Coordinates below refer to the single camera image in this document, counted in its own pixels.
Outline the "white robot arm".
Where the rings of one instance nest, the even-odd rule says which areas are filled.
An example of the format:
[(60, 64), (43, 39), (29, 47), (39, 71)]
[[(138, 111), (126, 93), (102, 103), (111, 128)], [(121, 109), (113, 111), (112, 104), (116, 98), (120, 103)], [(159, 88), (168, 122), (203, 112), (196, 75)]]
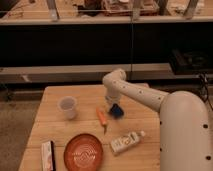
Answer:
[(122, 95), (156, 111), (160, 121), (160, 171), (213, 171), (213, 141), (205, 103), (189, 91), (168, 93), (126, 81), (123, 69), (102, 79), (109, 106)]

